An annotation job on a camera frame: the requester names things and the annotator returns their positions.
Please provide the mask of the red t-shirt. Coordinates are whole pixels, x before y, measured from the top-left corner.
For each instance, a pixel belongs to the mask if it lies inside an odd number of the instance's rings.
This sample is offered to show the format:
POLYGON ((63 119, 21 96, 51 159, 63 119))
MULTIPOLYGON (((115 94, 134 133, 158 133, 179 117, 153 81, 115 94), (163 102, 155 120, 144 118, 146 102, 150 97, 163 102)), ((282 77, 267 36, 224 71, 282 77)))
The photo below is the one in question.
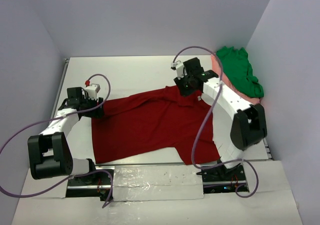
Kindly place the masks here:
POLYGON ((183 97, 176 86, 108 100, 104 116, 91 120, 92 146, 97 164, 164 148, 175 148, 185 165, 217 161, 210 117, 192 147, 210 105, 201 92, 183 97))

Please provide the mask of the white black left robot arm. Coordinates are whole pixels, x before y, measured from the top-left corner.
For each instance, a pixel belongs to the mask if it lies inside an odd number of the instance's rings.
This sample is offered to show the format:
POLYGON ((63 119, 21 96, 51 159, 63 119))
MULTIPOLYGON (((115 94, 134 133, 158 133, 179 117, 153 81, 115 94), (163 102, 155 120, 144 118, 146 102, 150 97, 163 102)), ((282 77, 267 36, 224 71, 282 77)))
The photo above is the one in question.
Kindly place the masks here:
POLYGON ((39 135, 29 137, 27 146, 33 179, 77 176, 96 170, 92 159, 72 157, 67 136, 82 117, 99 119, 104 116, 104 99, 98 97, 99 91, 98 84, 68 88, 67 98, 58 108, 54 120, 39 135))

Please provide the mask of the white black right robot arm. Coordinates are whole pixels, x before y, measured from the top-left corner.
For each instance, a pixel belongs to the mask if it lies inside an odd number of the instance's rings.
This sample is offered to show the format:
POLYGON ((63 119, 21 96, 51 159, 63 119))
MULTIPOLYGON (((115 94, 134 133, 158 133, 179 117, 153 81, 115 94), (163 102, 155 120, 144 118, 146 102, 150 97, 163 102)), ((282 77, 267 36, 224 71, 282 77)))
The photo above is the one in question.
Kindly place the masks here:
POLYGON ((215 104, 211 109, 213 142, 219 154, 219 163, 227 171, 244 160, 249 147, 258 144, 267 136, 265 109, 261 104, 252 104, 229 88, 220 75, 204 70, 195 57, 171 64, 176 71, 174 82, 181 96, 201 92, 215 104))

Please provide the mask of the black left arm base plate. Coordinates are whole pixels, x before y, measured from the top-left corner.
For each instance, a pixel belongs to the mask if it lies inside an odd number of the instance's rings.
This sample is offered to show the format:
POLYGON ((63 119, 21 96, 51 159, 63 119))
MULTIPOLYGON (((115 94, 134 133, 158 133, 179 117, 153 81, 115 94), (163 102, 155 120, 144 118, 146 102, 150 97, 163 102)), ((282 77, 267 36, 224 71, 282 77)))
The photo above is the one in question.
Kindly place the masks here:
POLYGON ((68 181, 66 198, 99 198, 105 202, 111 189, 111 180, 107 173, 76 177, 68 181))

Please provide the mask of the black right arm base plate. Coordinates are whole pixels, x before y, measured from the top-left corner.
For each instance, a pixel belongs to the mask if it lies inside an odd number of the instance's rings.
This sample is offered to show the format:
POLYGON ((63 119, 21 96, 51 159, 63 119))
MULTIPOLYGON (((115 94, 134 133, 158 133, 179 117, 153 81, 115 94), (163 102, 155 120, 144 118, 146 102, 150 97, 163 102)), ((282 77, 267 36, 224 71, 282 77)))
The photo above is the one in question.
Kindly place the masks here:
POLYGON ((212 169, 202 169, 196 173, 202 178, 203 192, 205 194, 220 194, 249 192, 244 167, 241 164, 231 169, 219 166, 212 169))

